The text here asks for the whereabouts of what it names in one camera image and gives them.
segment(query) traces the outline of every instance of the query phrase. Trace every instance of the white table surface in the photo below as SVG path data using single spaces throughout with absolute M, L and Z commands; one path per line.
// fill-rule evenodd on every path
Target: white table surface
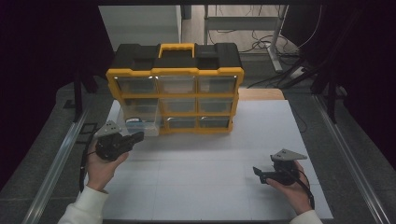
M 107 120 L 122 127 L 117 101 Z M 286 198 L 254 175 L 274 171 L 270 155 L 286 148 L 300 161 L 323 219 L 332 213 L 289 102 L 239 101 L 230 133 L 145 137 L 106 186 L 104 219 L 141 221 L 277 221 L 295 217 Z

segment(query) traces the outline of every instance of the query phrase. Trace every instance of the yellow tool organizer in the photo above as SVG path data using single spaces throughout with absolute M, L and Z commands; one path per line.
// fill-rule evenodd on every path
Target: yellow tool organizer
M 106 76 L 130 133 L 227 133 L 244 70 L 233 43 L 122 44 Z

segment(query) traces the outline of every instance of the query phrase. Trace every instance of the floor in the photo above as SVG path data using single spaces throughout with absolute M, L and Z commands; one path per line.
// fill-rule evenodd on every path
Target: floor
M 203 43 L 203 7 L 192 8 L 191 20 L 183 22 L 183 42 Z M 276 15 L 276 7 L 269 7 L 267 15 Z M 260 7 L 218 6 L 218 15 L 240 13 L 240 16 L 253 13 L 258 15 Z M 211 32 L 212 40 L 217 42 L 235 42 L 240 50 L 251 48 L 256 39 L 251 31 L 231 32 L 228 34 Z M 257 36 L 268 34 L 256 33 Z M 286 52 L 294 52 L 295 47 L 279 41 L 277 46 Z M 282 66 L 286 69 L 293 63 L 293 58 L 285 59 Z M 246 71 L 246 78 L 241 88 L 262 81 L 250 88 L 274 88 L 279 78 L 271 64 L 265 49 L 255 49 L 241 54 L 241 61 Z M 290 89 L 283 90 L 285 98 L 290 102 L 296 122 L 300 128 L 305 146 L 314 164 L 319 182 L 326 200 L 332 210 L 333 220 L 324 223 L 392 223 L 396 221 L 396 173 L 387 160 L 364 133 L 343 106 L 342 92 L 336 101 L 336 125 L 327 122 L 323 114 L 322 103 L 325 95 L 312 95 L 309 86 L 313 79 L 306 79 Z M 91 102 L 91 109 L 83 131 L 89 131 L 96 124 L 100 127 L 106 121 L 110 102 L 113 100 L 106 81 L 97 79 L 100 89 L 95 95 L 84 93 L 86 102 Z M 22 164 L 0 192 L 0 223 L 22 223 L 34 198 L 45 180 L 48 169 L 55 159 L 57 149 L 64 141 L 74 119 L 74 109 L 68 108 L 73 102 L 73 86 L 67 85 L 59 89 L 57 104 L 53 108 L 42 132 L 35 140 Z M 81 133 L 78 143 L 72 148 L 65 162 L 59 180 L 51 192 L 47 205 L 35 211 L 40 215 L 38 223 L 56 223 L 66 206 L 75 201 L 78 194 L 78 173 L 83 142 L 88 135 Z M 389 220 L 378 220 L 374 210 L 382 210 Z

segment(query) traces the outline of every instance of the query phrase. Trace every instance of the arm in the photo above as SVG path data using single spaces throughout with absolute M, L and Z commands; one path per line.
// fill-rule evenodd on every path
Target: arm
M 106 184 L 114 176 L 116 168 L 128 158 L 128 152 L 120 155 L 116 161 L 108 162 L 100 159 L 95 151 L 93 141 L 88 151 L 88 183 L 75 203 L 67 206 L 59 223 L 102 223 L 102 210 L 108 194 L 104 190 Z
M 295 163 L 299 171 L 303 174 L 304 168 L 300 165 L 299 162 L 295 161 Z M 306 179 L 305 175 L 300 175 L 300 180 L 306 186 L 308 186 L 308 180 Z M 275 189 L 278 189 L 288 198 L 291 207 L 297 214 L 297 217 L 291 221 L 291 224 L 322 223 L 315 211 L 312 209 L 311 204 L 309 203 L 308 195 L 298 183 L 293 183 L 290 186 L 284 186 L 273 179 L 268 178 L 266 181 L 269 185 L 271 185 Z

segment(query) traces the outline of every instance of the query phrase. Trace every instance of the human hand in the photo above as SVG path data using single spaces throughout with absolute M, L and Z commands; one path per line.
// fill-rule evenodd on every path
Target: human hand
M 97 140 L 93 140 L 88 150 L 87 187 L 103 191 L 107 183 L 113 178 L 116 168 L 128 158 L 129 153 L 123 153 L 115 161 L 104 161 L 95 153 L 96 142 Z
M 303 175 L 304 168 L 297 161 L 295 161 L 295 164 L 297 166 L 297 169 L 301 171 L 300 180 L 307 187 L 309 187 L 308 180 L 306 179 L 306 176 Z M 304 212 L 312 210 L 311 204 L 309 203 L 308 195 L 297 182 L 294 182 L 290 186 L 284 186 L 279 182 L 275 181 L 274 179 L 270 179 L 270 178 L 266 179 L 266 182 L 275 189 L 278 189 L 280 192 L 285 194 L 285 196 L 288 198 L 290 205 L 293 207 L 294 211 L 296 212 L 297 216 L 299 216 Z

